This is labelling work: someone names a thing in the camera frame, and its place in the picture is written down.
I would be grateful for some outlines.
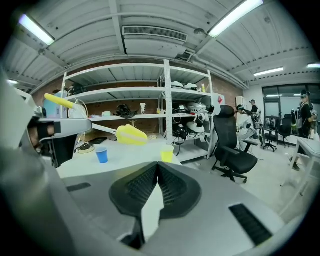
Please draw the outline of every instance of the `glass wall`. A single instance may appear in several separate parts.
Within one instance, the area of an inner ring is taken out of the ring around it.
[[[301,102],[301,91],[310,92],[310,101],[313,109],[320,115],[320,85],[319,84],[292,84],[279,85],[271,87],[263,87],[264,99],[264,123],[265,128],[272,130],[272,124],[279,119],[279,116],[284,118],[285,115],[290,115],[292,110],[296,111]]]

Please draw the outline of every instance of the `white bottle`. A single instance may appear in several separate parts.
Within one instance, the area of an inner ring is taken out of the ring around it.
[[[146,103],[140,103],[141,114],[146,114]]]

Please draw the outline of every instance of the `white table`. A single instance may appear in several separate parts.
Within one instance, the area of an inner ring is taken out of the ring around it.
[[[99,163],[95,150],[85,154],[75,153],[73,159],[63,163],[57,171],[63,179],[111,172],[145,162],[158,162],[161,161],[161,148],[164,145],[166,140],[163,137],[149,140],[145,145],[126,145],[105,140],[101,144],[95,144],[95,147],[107,148],[107,163]],[[181,165],[175,155],[172,163]]]
[[[95,150],[86,154],[75,153],[71,160],[63,163],[57,169],[57,172],[63,179],[112,172],[145,162],[158,162],[161,161],[161,149],[166,142],[163,137],[149,140],[145,145],[126,145],[117,141],[105,140],[101,144],[95,144],[95,147],[107,148],[107,163],[99,163]],[[182,165],[175,155],[173,155],[172,163]],[[158,229],[160,210],[163,208],[163,195],[157,184],[141,212],[143,234],[146,240]]]
[[[298,150],[299,147],[302,147],[307,156],[304,156],[303,158],[307,158],[308,161],[303,160],[302,163],[305,165],[305,172],[303,173],[303,177],[301,178],[300,182],[296,186],[296,189],[294,191],[294,194],[292,198],[287,202],[287,204],[284,206],[282,211],[280,212],[280,215],[282,215],[288,208],[289,206],[295,201],[299,193],[303,193],[302,191],[306,189],[306,184],[308,177],[311,174],[311,171],[313,169],[314,163],[315,162],[320,162],[320,142],[307,139],[307,138],[300,138],[298,137],[297,143],[296,143],[296,148],[292,157],[292,161],[290,164],[290,170],[288,171],[287,177],[285,181],[281,184],[283,187],[286,183],[288,183],[290,179],[290,173],[291,169],[295,163],[296,158],[299,156]]]

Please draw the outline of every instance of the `yellow handle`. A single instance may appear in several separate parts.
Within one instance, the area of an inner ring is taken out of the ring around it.
[[[72,109],[73,107],[73,103],[71,101],[68,101],[66,99],[63,99],[63,98],[59,98],[57,96],[54,96],[54,95],[51,95],[49,93],[46,93],[44,95],[44,97],[48,100],[48,101],[51,101],[51,102],[54,102],[56,104],[59,104],[59,105],[62,105],[64,107],[67,107],[69,109]]]

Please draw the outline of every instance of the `ceiling light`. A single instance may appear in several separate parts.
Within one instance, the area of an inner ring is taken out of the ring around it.
[[[36,23],[34,23],[27,15],[22,15],[22,17],[19,20],[19,23],[48,46],[55,41],[42,28],[40,28]]]
[[[230,27],[237,20],[250,13],[255,8],[262,5],[263,0],[247,0],[240,6],[238,6],[235,10],[233,10],[228,16],[226,16],[223,20],[221,20],[218,25],[213,27],[209,31],[209,36],[216,38],[223,31],[225,31],[228,27]]]
[[[275,69],[270,69],[267,71],[263,71],[263,72],[259,72],[259,73],[255,73],[253,74],[255,77],[258,76],[262,76],[262,75],[266,75],[266,74],[270,74],[270,73],[274,73],[274,72],[279,72],[279,71],[284,71],[285,69],[283,67],[279,67],[279,68],[275,68]]]
[[[10,80],[10,79],[8,79],[7,82],[8,82],[9,84],[11,84],[11,85],[16,85],[16,84],[18,83],[17,81],[15,81],[15,80]]]
[[[267,95],[266,97],[267,98],[274,98],[274,97],[279,97],[279,96],[282,96],[282,94],[272,94],[272,95]]]
[[[320,69],[320,63],[309,64],[307,67],[308,67],[309,69],[312,69],[312,68]]]

